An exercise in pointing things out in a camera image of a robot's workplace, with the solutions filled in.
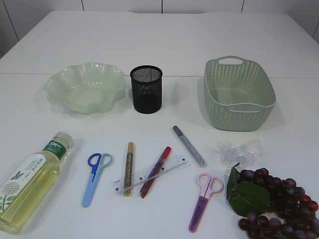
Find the white tabletop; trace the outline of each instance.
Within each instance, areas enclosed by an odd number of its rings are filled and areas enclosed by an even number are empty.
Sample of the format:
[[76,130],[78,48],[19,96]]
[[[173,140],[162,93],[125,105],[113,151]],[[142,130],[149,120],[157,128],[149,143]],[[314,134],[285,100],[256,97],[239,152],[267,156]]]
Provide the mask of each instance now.
[[136,14],[54,11],[0,59],[0,73],[51,73],[96,61],[127,75],[204,74],[210,59],[257,61],[269,77],[319,77],[319,45],[283,13]]
[[[208,122],[202,78],[164,77],[163,106],[152,115],[136,112],[127,94],[107,114],[77,117],[48,103],[42,89],[48,77],[1,75],[0,183],[60,130],[74,137],[76,153],[21,234],[0,232],[2,239],[246,239],[236,226],[241,217],[225,202],[225,191],[211,198],[198,231],[191,234],[187,229],[199,193],[195,177],[210,172],[224,178],[226,168],[212,148],[226,140],[239,145],[259,139],[264,155],[252,169],[266,167],[274,176],[292,177],[315,201],[319,199],[314,180],[319,144],[317,79],[271,79],[278,103],[265,124],[255,132],[228,132]],[[172,132],[175,124],[208,162],[207,168],[193,162]],[[135,170],[155,163],[168,145],[172,155],[184,153],[189,164],[157,179],[144,199],[138,196],[139,188],[132,197],[116,196],[111,182],[123,175],[129,141],[136,144]],[[104,171],[92,205],[82,208],[90,174],[87,158],[95,152],[111,153],[115,161]]]

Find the plastic wrapper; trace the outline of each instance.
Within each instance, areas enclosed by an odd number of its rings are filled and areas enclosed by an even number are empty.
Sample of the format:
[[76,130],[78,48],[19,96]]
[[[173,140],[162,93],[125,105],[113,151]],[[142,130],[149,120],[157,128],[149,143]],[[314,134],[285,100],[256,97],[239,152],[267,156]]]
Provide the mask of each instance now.
[[240,163],[236,168],[241,171],[252,166],[263,154],[263,147],[259,140],[244,143],[239,147],[235,147],[230,142],[219,142],[216,146],[214,151],[219,153],[221,162],[227,166],[227,175],[235,164]]

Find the wavy glass bowl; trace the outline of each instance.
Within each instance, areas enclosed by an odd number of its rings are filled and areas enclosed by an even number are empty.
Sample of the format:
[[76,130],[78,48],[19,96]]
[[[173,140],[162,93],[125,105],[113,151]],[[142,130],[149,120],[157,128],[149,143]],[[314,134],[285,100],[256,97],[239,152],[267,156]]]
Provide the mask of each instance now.
[[112,65],[90,62],[69,66],[44,86],[49,102],[81,114],[104,113],[125,96],[124,73]]

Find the pen holder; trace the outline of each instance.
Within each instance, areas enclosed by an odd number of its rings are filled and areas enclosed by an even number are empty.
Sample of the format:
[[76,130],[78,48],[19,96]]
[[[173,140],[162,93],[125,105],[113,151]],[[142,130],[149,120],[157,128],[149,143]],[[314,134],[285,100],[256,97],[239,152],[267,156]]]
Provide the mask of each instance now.
[[161,108],[162,71],[155,66],[139,66],[131,71],[133,105],[136,111],[152,114]]

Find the basket handle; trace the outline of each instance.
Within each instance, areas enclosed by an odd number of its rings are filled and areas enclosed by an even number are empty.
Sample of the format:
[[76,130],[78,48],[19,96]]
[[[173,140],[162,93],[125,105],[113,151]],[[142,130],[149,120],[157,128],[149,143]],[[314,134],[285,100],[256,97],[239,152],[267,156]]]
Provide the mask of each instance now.
[[265,108],[267,107],[263,107],[263,106],[251,104],[251,103],[241,103],[241,104],[236,104],[234,106],[230,106],[228,110],[235,113],[250,113],[251,114],[251,113],[260,113]]
[[221,58],[216,59],[216,61],[217,61],[217,63],[218,63],[219,65],[224,65],[224,64],[222,64],[222,63],[219,63],[219,61],[224,60],[224,59],[236,59],[236,60],[242,61],[242,63],[240,63],[240,64],[232,64],[232,65],[241,65],[241,64],[243,64],[244,62],[247,61],[246,59],[241,58],[241,57],[239,57],[239,56],[224,56],[224,57],[221,57]]

